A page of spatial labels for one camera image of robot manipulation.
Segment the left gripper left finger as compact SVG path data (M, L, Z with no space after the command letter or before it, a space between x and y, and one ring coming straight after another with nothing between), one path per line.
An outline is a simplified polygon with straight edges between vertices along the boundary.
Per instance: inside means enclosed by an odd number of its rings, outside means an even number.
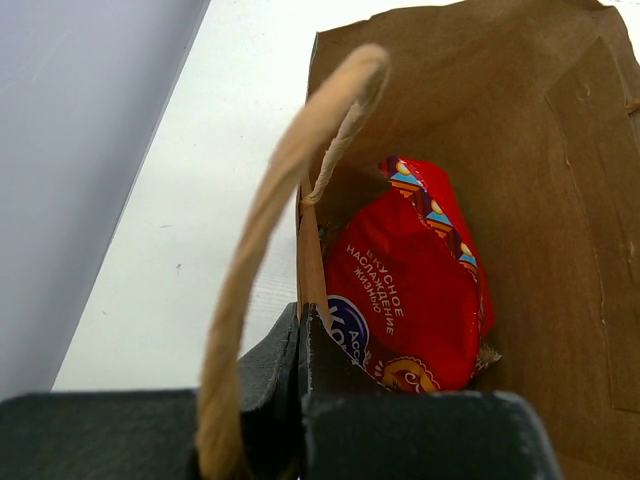
M257 479L296 478L297 306L238 362L243 440ZM4 479L197 479L196 393L34 393L1 404Z

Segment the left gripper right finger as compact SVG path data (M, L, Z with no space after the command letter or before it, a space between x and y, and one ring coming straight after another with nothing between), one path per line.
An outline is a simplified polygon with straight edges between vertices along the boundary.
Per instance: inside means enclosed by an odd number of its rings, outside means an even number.
M411 395L382 388L300 317L304 479L560 479L535 411L509 392Z

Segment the large red candy bag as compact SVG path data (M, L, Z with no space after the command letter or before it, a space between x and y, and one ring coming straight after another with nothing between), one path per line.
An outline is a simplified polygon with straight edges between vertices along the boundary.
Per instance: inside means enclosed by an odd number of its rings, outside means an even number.
M391 184L328 246L324 276L333 340L396 391L459 390L498 354L488 283L447 174L390 157Z

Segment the green paper bag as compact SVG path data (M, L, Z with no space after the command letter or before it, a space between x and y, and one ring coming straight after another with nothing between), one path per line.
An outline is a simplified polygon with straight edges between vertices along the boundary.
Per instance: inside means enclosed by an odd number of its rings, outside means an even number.
M459 390L391 390L329 333L329 244L391 184L390 157L448 176L486 274L499 358ZM462 1L319 33L308 97L256 189L208 336L206 479L257 479L238 362L291 303L382 388L509 392L560 479L639 475L639 66L597 1Z

